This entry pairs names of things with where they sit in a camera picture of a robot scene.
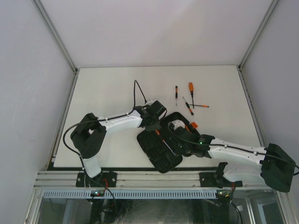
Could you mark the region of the small black precision screwdriver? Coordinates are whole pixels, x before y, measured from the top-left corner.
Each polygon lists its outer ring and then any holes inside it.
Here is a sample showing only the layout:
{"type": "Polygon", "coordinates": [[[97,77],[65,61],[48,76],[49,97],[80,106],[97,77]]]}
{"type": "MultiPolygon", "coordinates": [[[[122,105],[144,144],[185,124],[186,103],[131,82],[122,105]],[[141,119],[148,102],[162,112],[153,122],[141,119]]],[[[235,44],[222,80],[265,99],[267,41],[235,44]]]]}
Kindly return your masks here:
{"type": "Polygon", "coordinates": [[[176,100],[176,106],[178,105],[178,86],[175,86],[175,100],[176,100]]]}

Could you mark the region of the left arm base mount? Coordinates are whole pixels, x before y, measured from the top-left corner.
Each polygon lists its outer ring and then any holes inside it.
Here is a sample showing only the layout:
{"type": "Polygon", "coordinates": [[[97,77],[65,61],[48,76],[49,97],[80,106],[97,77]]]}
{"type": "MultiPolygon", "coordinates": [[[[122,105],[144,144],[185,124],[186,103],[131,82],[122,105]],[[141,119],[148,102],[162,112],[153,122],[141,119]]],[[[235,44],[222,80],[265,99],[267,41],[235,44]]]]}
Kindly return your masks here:
{"type": "Polygon", "coordinates": [[[76,179],[76,187],[100,187],[105,186],[116,187],[117,183],[117,173],[116,172],[104,172],[94,178],[90,178],[85,172],[79,172],[76,179]]]}

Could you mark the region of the thin precision screwdriver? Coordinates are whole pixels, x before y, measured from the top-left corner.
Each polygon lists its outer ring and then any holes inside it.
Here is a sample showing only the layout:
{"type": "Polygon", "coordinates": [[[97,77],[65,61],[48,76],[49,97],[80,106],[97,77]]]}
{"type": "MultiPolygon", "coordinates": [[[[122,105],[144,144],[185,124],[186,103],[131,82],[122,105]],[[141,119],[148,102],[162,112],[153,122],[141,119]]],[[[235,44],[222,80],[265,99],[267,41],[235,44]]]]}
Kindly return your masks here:
{"type": "Polygon", "coordinates": [[[190,105],[189,105],[188,102],[186,101],[186,99],[185,99],[184,97],[182,97],[182,98],[183,98],[183,100],[184,100],[184,102],[185,102],[185,105],[186,105],[186,107],[188,108],[190,114],[191,114],[192,116],[194,116],[194,113],[193,113],[193,111],[192,111],[190,105]]]}

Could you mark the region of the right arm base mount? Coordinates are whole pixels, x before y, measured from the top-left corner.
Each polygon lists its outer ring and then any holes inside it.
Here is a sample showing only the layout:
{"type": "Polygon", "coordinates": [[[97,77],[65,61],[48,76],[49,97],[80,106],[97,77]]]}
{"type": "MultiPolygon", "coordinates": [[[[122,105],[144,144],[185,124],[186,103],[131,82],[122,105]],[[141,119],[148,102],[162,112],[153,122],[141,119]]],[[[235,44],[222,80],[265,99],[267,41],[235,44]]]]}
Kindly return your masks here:
{"type": "Polygon", "coordinates": [[[224,168],[227,162],[220,162],[215,172],[204,172],[199,174],[200,186],[203,188],[218,187],[242,187],[242,181],[231,182],[224,177],[224,168]]]}

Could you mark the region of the black plastic tool case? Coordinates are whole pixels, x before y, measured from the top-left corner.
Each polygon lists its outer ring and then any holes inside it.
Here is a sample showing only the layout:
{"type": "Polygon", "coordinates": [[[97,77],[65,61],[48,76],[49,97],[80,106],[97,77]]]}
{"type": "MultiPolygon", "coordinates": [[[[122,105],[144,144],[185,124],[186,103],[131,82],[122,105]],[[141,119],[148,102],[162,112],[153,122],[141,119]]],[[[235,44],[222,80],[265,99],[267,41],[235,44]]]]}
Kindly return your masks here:
{"type": "Polygon", "coordinates": [[[177,119],[185,123],[185,128],[187,131],[197,131],[196,128],[198,127],[196,123],[189,122],[179,112],[173,112],[160,120],[161,128],[158,131],[176,155],[174,155],[167,148],[167,146],[159,139],[155,131],[144,130],[141,133],[139,133],[136,138],[141,149],[149,158],[149,161],[152,163],[155,169],[162,174],[173,170],[183,161],[184,156],[178,154],[175,151],[175,145],[171,140],[172,134],[169,132],[168,129],[168,123],[177,119]]]}

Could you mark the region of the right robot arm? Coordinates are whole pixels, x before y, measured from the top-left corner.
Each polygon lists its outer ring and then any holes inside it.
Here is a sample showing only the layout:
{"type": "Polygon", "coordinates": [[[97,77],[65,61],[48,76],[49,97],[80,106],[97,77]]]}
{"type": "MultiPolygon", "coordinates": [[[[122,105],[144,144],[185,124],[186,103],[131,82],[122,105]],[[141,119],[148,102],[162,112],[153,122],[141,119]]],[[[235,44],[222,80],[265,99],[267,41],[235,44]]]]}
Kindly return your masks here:
{"type": "Polygon", "coordinates": [[[278,145],[246,147],[199,134],[185,126],[169,125],[171,140],[184,156],[219,160],[214,179],[219,187],[228,183],[264,182],[276,191],[288,193],[298,173],[296,162],[278,145]]]}

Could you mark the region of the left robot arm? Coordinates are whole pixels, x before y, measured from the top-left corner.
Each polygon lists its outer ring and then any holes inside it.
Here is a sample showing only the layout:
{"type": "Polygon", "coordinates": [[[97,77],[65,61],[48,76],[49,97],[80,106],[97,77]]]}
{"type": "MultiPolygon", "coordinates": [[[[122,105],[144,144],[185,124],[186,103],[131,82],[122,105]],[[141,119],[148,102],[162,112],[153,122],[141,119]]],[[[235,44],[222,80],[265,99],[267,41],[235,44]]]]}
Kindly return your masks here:
{"type": "Polygon", "coordinates": [[[160,117],[166,113],[167,109],[154,99],[144,105],[133,107],[127,113],[112,117],[98,118],[93,113],[86,114],[78,124],[72,127],[74,130],[70,134],[70,139],[78,150],[87,174],[87,183],[96,187],[102,182],[98,156],[106,136],[130,128],[158,130],[160,117]]]}

